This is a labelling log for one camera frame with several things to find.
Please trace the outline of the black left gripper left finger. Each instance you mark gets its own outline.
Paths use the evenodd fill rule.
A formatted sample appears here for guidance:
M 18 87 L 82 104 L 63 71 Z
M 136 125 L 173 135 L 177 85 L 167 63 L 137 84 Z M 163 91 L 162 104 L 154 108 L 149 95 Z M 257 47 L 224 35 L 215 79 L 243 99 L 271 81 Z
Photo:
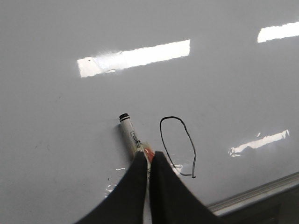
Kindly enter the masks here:
M 147 186 L 147 161 L 137 152 L 114 190 L 78 224 L 142 224 Z

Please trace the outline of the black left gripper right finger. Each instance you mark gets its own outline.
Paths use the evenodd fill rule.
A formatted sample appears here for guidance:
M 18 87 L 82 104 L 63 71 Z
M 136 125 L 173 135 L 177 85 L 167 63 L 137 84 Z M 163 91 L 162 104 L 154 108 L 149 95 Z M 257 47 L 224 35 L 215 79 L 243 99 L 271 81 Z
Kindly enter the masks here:
M 151 163 L 149 199 L 153 224 L 222 224 L 174 173 L 163 152 Z

